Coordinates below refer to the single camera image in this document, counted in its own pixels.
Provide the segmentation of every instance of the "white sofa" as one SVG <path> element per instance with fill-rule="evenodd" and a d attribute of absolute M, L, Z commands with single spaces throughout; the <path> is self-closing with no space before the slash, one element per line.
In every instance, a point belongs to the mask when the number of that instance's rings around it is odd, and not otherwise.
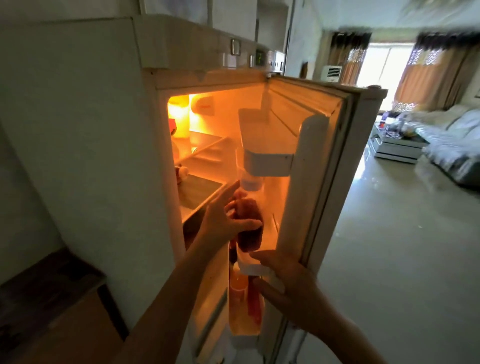
<path fill-rule="evenodd" d="M 398 119 L 430 143 L 423 152 L 432 163 L 458 184 L 480 188 L 480 109 L 455 105 L 448 111 L 406 112 Z"/>

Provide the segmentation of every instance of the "person's right hand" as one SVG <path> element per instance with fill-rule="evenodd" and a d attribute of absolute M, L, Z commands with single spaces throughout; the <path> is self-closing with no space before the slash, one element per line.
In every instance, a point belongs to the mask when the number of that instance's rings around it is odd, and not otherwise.
<path fill-rule="evenodd" d="M 251 252 L 250 256 L 271 268 L 285 286 L 282 294 L 263 279 L 255 278 L 253 283 L 262 296 L 295 325 L 326 339 L 338 317 L 314 275 L 293 257 L 276 250 Z"/>

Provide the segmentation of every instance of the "yellow container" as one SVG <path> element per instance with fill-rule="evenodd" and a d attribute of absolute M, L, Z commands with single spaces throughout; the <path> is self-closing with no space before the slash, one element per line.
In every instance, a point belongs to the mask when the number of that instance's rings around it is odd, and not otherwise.
<path fill-rule="evenodd" d="M 190 101 L 188 95 L 173 96 L 168 100 L 168 117 L 175 119 L 175 138 L 190 137 Z"/>

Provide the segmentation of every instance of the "tiled floor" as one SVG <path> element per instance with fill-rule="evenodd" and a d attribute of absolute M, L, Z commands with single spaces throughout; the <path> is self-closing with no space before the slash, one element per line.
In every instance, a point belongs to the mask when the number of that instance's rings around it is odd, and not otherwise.
<path fill-rule="evenodd" d="M 478 363 L 479 195 L 366 149 L 319 280 L 389 363 Z M 298 363 L 338 360 L 308 336 Z"/>

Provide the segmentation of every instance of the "ceiling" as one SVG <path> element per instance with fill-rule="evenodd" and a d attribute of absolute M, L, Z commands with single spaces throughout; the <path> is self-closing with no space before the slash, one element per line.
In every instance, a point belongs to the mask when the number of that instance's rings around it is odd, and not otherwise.
<path fill-rule="evenodd" d="M 408 0 L 312 0 L 325 27 L 479 27 L 480 0 L 447 11 L 406 15 Z"/>

